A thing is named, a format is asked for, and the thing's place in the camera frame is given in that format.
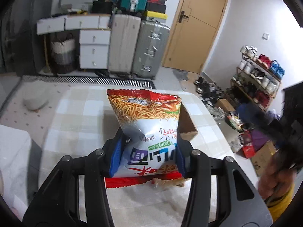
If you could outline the person's right hand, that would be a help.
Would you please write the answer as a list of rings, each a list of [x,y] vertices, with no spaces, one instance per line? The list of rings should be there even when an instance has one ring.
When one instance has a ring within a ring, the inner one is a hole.
[[[258,182],[258,193],[263,200],[284,196],[293,185],[296,177],[296,169],[279,170],[280,156],[275,153],[266,168],[263,170]]]

